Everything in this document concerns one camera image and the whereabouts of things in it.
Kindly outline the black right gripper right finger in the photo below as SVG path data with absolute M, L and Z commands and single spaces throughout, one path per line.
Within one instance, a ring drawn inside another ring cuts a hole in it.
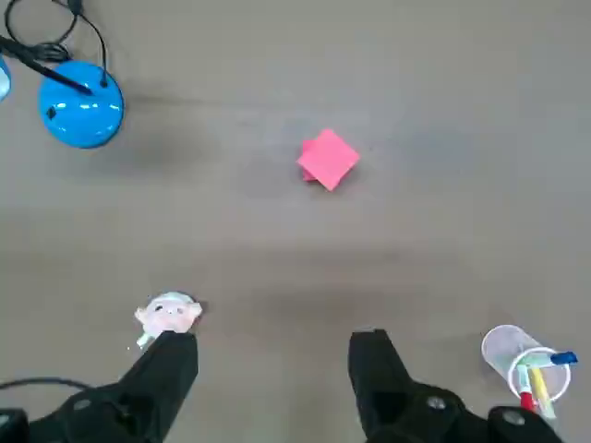
M 383 329 L 351 335 L 348 374 L 367 442 L 561 442 L 536 413 L 502 405 L 481 417 L 454 392 L 413 380 Z

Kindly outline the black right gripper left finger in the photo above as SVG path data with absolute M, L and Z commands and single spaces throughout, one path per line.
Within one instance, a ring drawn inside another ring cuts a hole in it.
M 62 377 L 30 377 L 2 389 L 58 385 L 77 392 L 35 421 L 19 408 L 1 410 L 3 442 L 163 442 L 199 373 L 191 332 L 162 333 L 115 383 L 93 387 Z

